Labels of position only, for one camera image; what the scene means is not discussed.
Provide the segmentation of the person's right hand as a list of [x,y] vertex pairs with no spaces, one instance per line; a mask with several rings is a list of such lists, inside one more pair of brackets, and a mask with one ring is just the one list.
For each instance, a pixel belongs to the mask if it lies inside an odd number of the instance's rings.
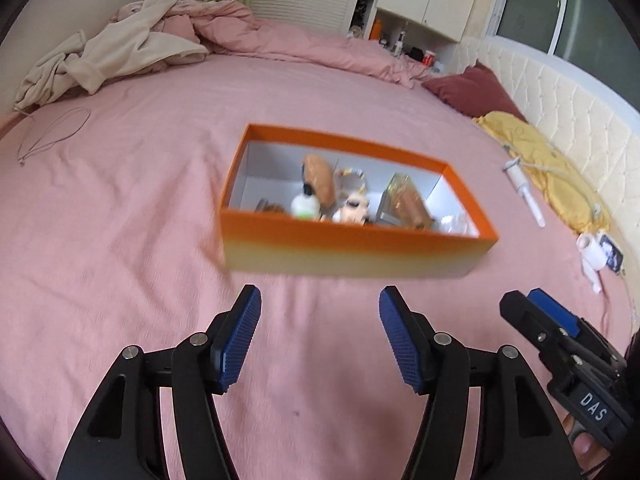
[[572,449],[578,464],[583,471],[590,470],[608,459],[610,453],[591,435],[575,429],[576,422],[571,414],[567,414],[562,421],[565,433],[570,437]]

